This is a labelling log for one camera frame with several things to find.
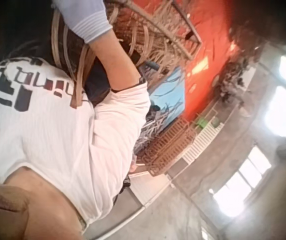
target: skin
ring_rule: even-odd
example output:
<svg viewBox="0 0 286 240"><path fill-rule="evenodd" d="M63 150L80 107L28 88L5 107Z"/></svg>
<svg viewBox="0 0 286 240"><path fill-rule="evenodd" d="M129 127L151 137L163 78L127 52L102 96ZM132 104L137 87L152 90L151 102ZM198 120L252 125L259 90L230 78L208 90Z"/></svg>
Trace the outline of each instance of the skin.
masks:
<svg viewBox="0 0 286 240"><path fill-rule="evenodd" d="M113 30L90 44L91 49L104 66L113 90L120 91L139 83L140 74L122 49ZM28 191L34 205L55 217L62 226L80 232L78 212L72 203L52 184L29 168L21 167L12 173L5 185Z"/></svg>

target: concrete floor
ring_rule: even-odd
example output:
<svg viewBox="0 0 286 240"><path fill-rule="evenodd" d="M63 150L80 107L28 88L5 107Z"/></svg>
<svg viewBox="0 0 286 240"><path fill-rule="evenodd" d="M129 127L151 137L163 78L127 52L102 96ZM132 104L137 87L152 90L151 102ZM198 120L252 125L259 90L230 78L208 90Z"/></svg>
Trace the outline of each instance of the concrete floor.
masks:
<svg viewBox="0 0 286 240"><path fill-rule="evenodd" d="M108 240L201 240L197 208L178 189L164 193Z"/></svg>

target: window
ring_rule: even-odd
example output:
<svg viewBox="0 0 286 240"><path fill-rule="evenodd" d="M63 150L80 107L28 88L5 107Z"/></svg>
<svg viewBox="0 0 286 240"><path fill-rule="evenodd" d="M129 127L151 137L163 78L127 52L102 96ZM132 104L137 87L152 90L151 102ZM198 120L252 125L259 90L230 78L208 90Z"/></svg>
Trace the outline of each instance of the window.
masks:
<svg viewBox="0 0 286 240"><path fill-rule="evenodd" d="M241 167L213 195L221 211L229 217L239 215L244 209L244 200L257 187L270 167L269 160L261 150L257 146L253 147Z"/></svg>
<svg viewBox="0 0 286 240"><path fill-rule="evenodd" d="M202 240L214 240L214 238L202 227Z"/></svg>

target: person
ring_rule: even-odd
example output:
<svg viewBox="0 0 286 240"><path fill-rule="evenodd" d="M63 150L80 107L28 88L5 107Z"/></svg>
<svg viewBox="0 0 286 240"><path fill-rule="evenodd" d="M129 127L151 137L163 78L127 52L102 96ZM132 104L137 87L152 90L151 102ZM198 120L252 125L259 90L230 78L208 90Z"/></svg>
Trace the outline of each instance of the person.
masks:
<svg viewBox="0 0 286 240"><path fill-rule="evenodd" d="M74 82L40 58L0 62L0 240L78 240L113 207L150 108L102 0L54 0L89 44L111 91L93 108Z"/></svg>

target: red wall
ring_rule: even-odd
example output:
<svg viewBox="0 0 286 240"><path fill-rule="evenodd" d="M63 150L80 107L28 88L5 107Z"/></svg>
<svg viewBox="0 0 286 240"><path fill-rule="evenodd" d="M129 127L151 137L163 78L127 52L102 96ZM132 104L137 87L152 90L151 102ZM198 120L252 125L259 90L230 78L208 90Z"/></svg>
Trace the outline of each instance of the red wall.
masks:
<svg viewBox="0 0 286 240"><path fill-rule="evenodd" d="M134 0L141 7L149 3L152 12L160 0ZM229 2L231 0L191 0L188 12L202 40L198 55L185 68L185 111L184 117L194 119L211 100L209 93L213 78L220 72L230 53L228 39L230 28ZM205 57L208 67L192 74L192 69Z"/></svg>

